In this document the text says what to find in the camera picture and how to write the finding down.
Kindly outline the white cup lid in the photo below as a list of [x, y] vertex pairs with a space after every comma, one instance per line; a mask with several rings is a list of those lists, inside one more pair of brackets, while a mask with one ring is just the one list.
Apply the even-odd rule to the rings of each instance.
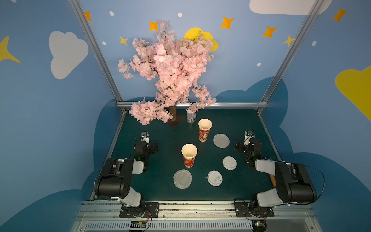
[[222, 184], [223, 177], [218, 171], [212, 170], [212, 171], [209, 172], [209, 174], [207, 176], [207, 180], [208, 180], [210, 185], [218, 187]]
[[222, 164], [227, 170], [230, 170], [230, 171], [236, 169], [236, 167], [237, 167], [236, 159], [234, 157], [231, 157], [231, 156], [226, 156], [223, 159]]

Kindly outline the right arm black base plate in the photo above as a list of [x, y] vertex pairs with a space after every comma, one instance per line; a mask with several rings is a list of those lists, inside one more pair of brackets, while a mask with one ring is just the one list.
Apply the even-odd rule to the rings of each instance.
[[273, 218], [274, 212], [272, 208], [261, 207], [258, 204], [250, 204], [247, 202], [234, 202], [236, 217], [238, 218]]

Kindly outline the round leak-proof paper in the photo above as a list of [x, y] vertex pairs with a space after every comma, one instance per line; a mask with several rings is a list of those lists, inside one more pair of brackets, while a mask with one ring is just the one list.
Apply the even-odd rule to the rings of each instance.
[[179, 170], [173, 176], [174, 184], [179, 189], [187, 189], [192, 183], [192, 174], [188, 170]]
[[227, 148], [230, 144], [230, 139], [225, 134], [219, 133], [214, 136], [213, 143], [218, 148]]

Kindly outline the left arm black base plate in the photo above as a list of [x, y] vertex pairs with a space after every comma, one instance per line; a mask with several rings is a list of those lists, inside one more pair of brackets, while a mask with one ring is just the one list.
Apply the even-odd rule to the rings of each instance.
[[119, 213], [120, 218], [158, 218], [159, 203], [144, 202], [138, 207], [129, 207], [122, 205]]

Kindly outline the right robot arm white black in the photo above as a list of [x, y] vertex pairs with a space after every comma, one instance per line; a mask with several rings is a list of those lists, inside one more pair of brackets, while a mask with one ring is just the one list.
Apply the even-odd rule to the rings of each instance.
[[274, 177], [275, 187], [265, 192], [252, 195], [248, 203], [248, 213], [257, 218], [267, 217], [276, 206], [298, 205], [305, 206], [315, 203], [323, 194], [326, 179], [322, 171], [318, 171], [323, 178], [323, 186], [317, 193], [307, 168], [301, 163], [287, 163], [263, 159], [261, 156], [261, 142], [255, 138], [245, 138], [243, 142], [235, 143], [235, 150], [244, 154], [245, 162], [256, 171]]

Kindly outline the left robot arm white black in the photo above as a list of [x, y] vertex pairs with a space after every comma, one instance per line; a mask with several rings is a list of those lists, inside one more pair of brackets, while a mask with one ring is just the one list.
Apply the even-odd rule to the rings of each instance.
[[147, 171], [149, 155], [158, 152], [158, 143], [139, 141], [135, 144], [134, 152], [133, 159], [106, 160], [94, 183], [95, 194], [102, 199], [121, 203], [120, 218], [157, 218], [159, 203], [146, 203], [144, 196], [135, 191], [131, 184], [133, 175]]

